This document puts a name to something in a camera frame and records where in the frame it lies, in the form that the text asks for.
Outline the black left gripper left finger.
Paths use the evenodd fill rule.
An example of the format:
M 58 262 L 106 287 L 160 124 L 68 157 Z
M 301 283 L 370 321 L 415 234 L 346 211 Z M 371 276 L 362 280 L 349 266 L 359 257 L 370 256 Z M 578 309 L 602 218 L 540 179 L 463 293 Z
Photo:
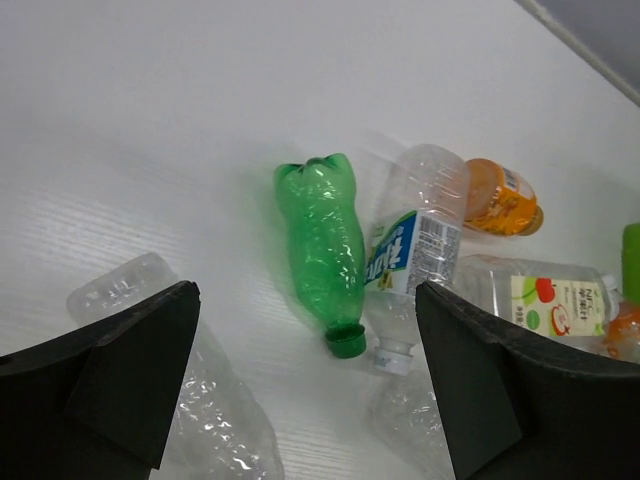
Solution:
M 1 358 L 4 479 L 147 479 L 160 467 L 200 313 L 180 281 Z

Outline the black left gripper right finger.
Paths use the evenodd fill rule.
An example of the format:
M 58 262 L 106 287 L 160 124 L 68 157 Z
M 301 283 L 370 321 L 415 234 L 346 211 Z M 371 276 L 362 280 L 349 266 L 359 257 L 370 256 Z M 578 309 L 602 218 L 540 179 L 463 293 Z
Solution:
M 459 479 L 635 479 L 639 368 L 495 317 L 433 282 L 416 315 Z

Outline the clear plastic bottle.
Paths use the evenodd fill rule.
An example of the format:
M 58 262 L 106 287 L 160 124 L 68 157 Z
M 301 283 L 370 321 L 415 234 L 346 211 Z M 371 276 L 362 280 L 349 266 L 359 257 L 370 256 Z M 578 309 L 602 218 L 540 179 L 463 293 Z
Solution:
M 74 290 L 66 300 L 79 326 L 104 319 L 179 281 L 154 252 Z M 190 479 L 283 479 L 275 431 L 206 323 L 198 324 L 169 436 L 170 458 Z

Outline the green plastic bottle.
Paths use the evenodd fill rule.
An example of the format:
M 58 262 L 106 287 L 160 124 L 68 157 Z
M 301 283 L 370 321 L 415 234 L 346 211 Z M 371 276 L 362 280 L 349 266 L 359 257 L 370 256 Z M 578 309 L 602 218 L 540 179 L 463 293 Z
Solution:
M 282 164 L 274 171 L 273 184 L 298 300 L 321 328 L 334 357 L 358 357 L 366 350 L 360 323 L 365 247 L 352 165 L 342 153 Z

